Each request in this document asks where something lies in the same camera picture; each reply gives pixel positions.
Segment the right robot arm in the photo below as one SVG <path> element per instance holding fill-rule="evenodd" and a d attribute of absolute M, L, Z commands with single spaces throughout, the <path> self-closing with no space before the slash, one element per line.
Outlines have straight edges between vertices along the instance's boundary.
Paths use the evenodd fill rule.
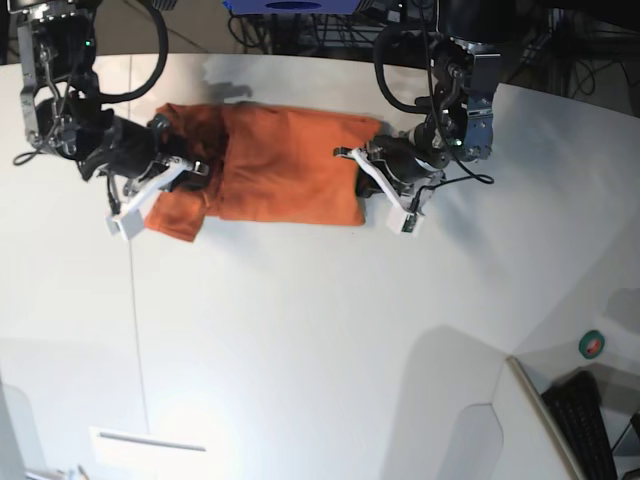
<path fill-rule="evenodd" d="M 50 154 L 76 164 L 80 176 L 126 178 L 132 185 L 157 180 L 163 190 L 204 187 L 209 167 L 190 152 L 169 120 L 156 115 L 145 125 L 119 117 L 113 105 L 143 97 L 159 80 L 169 53 L 162 16 L 172 1 L 143 1 L 155 25 L 158 57 L 138 88 L 109 94 L 94 70 L 97 54 L 97 1 L 10 1 L 16 18 L 23 88 L 20 93 L 25 137 L 34 155 Z"/>

